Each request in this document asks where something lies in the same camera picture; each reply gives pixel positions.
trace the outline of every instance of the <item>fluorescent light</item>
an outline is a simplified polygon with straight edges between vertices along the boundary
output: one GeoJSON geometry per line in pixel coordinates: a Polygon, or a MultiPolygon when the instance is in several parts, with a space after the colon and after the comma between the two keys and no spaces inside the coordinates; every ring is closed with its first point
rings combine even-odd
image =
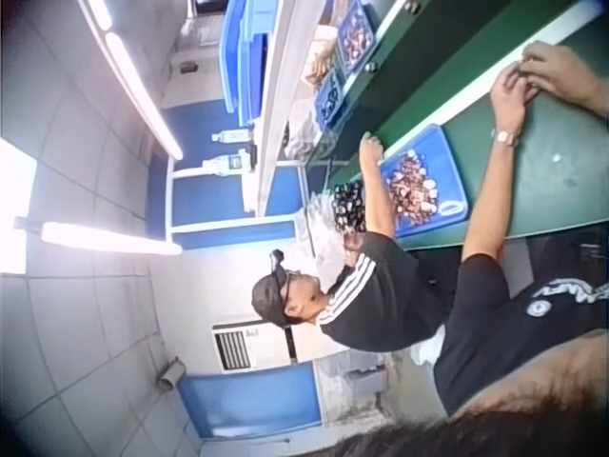
{"type": "Polygon", "coordinates": [[[0,218],[27,217],[36,160],[0,138],[0,218]]]}
{"type": "Polygon", "coordinates": [[[0,223],[0,273],[26,274],[26,233],[0,223]]]}
{"type": "Polygon", "coordinates": [[[88,0],[88,6],[93,12],[97,27],[103,31],[108,31],[112,27],[112,16],[106,7],[104,0],[88,0]]]}
{"type": "Polygon", "coordinates": [[[41,237],[43,241],[55,245],[104,252],[159,255],[179,255],[182,253],[182,247],[174,243],[60,222],[45,222],[42,226],[41,237]]]}
{"type": "Polygon", "coordinates": [[[159,141],[171,157],[175,160],[182,160],[184,157],[182,149],[169,131],[165,120],[163,120],[159,110],[157,110],[154,102],[150,98],[146,86],[144,86],[137,69],[133,65],[133,61],[129,57],[123,40],[121,40],[117,34],[109,32],[106,34],[106,43],[116,66],[127,82],[131,94],[150,122],[159,141]]]}
{"type": "Polygon", "coordinates": [[[13,227],[27,217],[37,163],[0,138],[0,273],[26,273],[26,233],[13,227]]]}

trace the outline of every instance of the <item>blue wall panel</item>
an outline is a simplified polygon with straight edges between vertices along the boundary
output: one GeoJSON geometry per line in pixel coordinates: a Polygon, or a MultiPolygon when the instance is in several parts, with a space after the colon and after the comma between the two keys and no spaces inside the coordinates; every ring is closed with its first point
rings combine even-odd
{"type": "Polygon", "coordinates": [[[173,182],[173,225],[253,217],[244,211],[239,176],[197,176],[173,182]]]}
{"type": "MultiPolygon", "coordinates": [[[[198,168],[203,160],[235,153],[245,146],[211,141],[213,133],[239,127],[237,116],[226,113],[222,100],[166,109],[163,115],[184,151],[185,158],[175,164],[176,170],[198,168]]],[[[149,169],[147,224],[151,236],[164,238],[167,157],[163,152],[159,155],[152,157],[149,169]]],[[[297,170],[293,167],[278,168],[271,187],[267,215],[293,214],[302,205],[297,170]]],[[[253,213],[244,211],[240,176],[206,175],[173,181],[173,226],[252,217],[253,213]]],[[[176,234],[174,239],[183,248],[194,249],[291,237],[294,237],[292,223],[281,223],[176,234]]]]}
{"type": "Polygon", "coordinates": [[[322,421],[310,363],[187,377],[179,389],[202,438],[264,436],[322,421]]]}
{"type": "Polygon", "coordinates": [[[211,141],[213,133],[240,128],[237,114],[228,114],[223,100],[164,109],[163,117],[184,152],[184,159],[176,164],[175,169],[200,167],[204,160],[234,154],[244,147],[243,144],[211,141]]]}
{"type": "MultiPolygon", "coordinates": [[[[273,178],[266,215],[293,214],[303,207],[298,172],[278,168],[273,178]]],[[[244,211],[240,176],[180,178],[173,185],[173,225],[253,217],[244,211]]]]}

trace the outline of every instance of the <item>black t-shirt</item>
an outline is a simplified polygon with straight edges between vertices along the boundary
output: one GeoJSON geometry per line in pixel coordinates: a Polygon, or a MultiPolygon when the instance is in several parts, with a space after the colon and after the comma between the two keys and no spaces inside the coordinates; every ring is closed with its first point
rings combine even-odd
{"type": "Polygon", "coordinates": [[[386,236],[368,232],[356,266],[318,323],[342,345],[370,352],[407,348],[434,335],[446,307],[418,272],[418,260],[386,236]]]}
{"type": "Polygon", "coordinates": [[[483,254],[461,265],[435,382],[449,415],[549,348],[607,328],[609,285],[573,270],[536,281],[510,300],[499,264],[483,254]]]}

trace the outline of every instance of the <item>plastic bag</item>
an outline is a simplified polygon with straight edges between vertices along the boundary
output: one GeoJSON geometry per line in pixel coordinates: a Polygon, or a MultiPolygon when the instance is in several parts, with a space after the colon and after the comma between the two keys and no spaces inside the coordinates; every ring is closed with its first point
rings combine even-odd
{"type": "Polygon", "coordinates": [[[344,267],[343,236],[335,229],[332,194],[313,194],[305,209],[296,214],[296,240],[304,255],[315,257],[323,289],[334,284],[344,267]]]}

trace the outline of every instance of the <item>small parts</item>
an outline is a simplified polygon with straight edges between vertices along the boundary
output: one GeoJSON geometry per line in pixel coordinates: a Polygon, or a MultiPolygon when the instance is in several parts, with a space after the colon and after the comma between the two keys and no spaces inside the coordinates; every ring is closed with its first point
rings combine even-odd
{"type": "Polygon", "coordinates": [[[339,93],[339,83],[336,76],[331,72],[326,79],[318,94],[318,112],[321,115],[319,119],[322,127],[325,127],[332,121],[336,111],[341,104],[341,94],[339,93]]]}
{"type": "Polygon", "coordinates": [[[345,18],[341,39],[344,64],[351,70],[356,67],[365,52],[372,46],[374,36],[367,25],[362,8],[356,8],[345,18]]]}
{"type": "Polygon", "coordinates": [[[405,217],[413,226],[419,226],[438,212],[436,182],[427,175],[414,150],[406,154],[386,183],[396,217],[405,217]]]}

